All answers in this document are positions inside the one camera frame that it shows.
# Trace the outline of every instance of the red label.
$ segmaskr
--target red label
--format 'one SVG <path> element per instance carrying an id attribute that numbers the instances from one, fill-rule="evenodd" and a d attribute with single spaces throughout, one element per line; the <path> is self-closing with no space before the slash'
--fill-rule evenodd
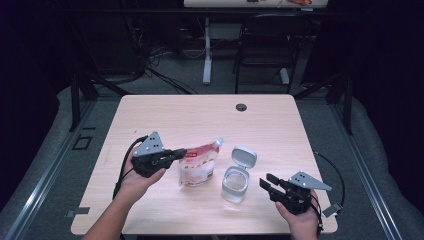
<path id="1" fill-rule="evenodd" d="M 197 157 L 197 153 L 186 153 L 185 157 Z"/>

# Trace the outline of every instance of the black circular grommet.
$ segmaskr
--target black circular grommet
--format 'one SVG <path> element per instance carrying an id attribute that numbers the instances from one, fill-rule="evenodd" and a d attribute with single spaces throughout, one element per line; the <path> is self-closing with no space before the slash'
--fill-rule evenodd
<path id="1" fill-rule="evenodd" d="M 239 103 L 239 104 L 236 105 L 236 109 L 237 109 L 237 111 L 244 112 L 244 111 L 246 111 L 247 106 L 246 106 L 246 104 Z"/>

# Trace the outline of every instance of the black cable on floor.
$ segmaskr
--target black cable on floor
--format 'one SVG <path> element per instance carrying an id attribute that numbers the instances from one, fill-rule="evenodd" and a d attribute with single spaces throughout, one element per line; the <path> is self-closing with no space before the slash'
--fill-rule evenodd
<path id="1" fill-rule="evenodd" d="M 345 200 L 345 194 L 346 194 L 346 187 L 345 187 L 345 183 L 344 183 L 344 180 L 343 180 L 343 177 L 342 177 L 342 175 L 341 175 L 341 173 L 340 173 L 340 171 L 339 171 L 339 169 L 336 167 L 336 165 L 334 165 L 334 163 L 333 162 L 331 162 L 328 158 L 326 158 L 324 155 L 322 155 L 321 153 L 319 153 L 319 152 L 317 152 L 317 151 L 315 151 L 315 150 L 312 150 L 312 152 L 315 154 L 315 155 L 318 155 L 318 156 L 320 156 L 322 159 L 324 159 L 324 160 L 326 160 L 333 168 L 334 168 L 334 170 L 336 170 L 336 172 L 337 172 L 337 174 L 339 175 L 339 178 L 340 178 L 340 182 L 342 183 L 342 199 L 341 199 L 341 201 L 340 201 L 340 205 L 341 206 L 343 206 L 344 205 L 344 200 Z"/>

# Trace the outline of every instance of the forearm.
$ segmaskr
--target forearm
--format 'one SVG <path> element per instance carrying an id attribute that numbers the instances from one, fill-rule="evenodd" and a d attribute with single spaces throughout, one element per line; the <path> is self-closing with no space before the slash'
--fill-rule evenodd
<path id="1" fill-rule="evenodd" d="M 131 207 L 132 203 L 118 194 L 83 239 L 119 239 Z"/>

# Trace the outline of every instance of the human hand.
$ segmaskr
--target human hand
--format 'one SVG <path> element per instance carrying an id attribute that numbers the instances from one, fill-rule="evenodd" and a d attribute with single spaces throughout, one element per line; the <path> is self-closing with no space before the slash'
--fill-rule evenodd
<path id="1" fill-rule="evenodd" d="M 118 191 L 115 198 L 120 198 L 133 205 L 137 202 L 146 192 L 147 189 L 155 184 L 165 174 L 165 169 L 162 168 L 155 172 L 149 178 L 142 177 L 136 173 L 133 168 L 131 160 L 137 147 L 133 148 L 128 156 L 127 162 L 124 168 L 124 174 L 130 171 L 122 180 L 121 188 Z"/>
<path id="2" fill-rule="evenodd" d="M 311 195 L 318 200 L 317 194 L 314 190 L 311 190 Z M 318 207 L 318 203 L 314 198 L 312 198 L 311 203 L 316 208 Z M 309 207 L 309 209 L 304 213 L 294 215 L 290 213 L 287 208 L 284 207 L 284 205 L 280 202 L 276 202 L 275 206 L 277 207 L 280 215 L 289 223 L 290 232 L 294 239 L 317 239 L 318 216 L 312 207 Z"/>

